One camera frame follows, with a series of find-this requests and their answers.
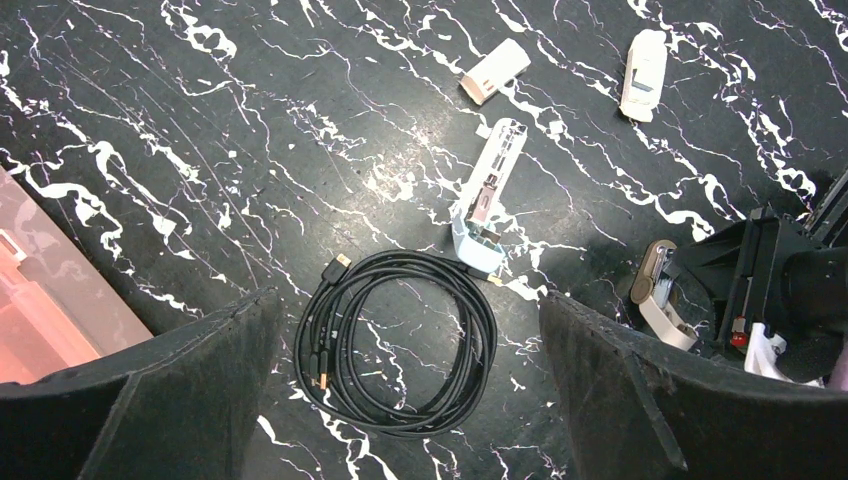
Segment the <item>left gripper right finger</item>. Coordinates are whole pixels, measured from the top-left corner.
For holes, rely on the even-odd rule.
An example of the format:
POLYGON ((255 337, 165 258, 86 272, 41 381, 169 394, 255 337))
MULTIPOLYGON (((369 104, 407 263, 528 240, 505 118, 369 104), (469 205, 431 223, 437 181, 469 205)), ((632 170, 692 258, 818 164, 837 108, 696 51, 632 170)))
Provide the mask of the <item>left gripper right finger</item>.
POLYGON ((847 396, 712 362, 559 292, 539 327, 582 479, 843 479, 847 396))

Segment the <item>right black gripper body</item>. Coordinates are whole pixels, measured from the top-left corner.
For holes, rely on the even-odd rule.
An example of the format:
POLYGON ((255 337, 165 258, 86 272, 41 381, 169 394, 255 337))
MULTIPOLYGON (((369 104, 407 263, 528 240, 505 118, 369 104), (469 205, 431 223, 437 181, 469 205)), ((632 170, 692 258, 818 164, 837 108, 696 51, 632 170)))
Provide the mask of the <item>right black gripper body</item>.
POLYGON ((688 275, 715 312, 705 343, 729 358, 756 323, 788 343, 847 333, 847 176, 834 179, 810 216, 798 220, 768 205, 705 240, 677 248, 672 275, 688 275))

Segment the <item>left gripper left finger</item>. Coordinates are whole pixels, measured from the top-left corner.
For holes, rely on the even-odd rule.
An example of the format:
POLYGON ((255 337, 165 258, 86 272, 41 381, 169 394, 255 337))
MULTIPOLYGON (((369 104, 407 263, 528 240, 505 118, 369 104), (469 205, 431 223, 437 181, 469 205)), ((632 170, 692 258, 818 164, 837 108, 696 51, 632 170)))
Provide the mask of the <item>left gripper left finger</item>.
POLYGON ((3 384, 2 477, 239 478, 280 309, 262 288, 117 353, 3 384))

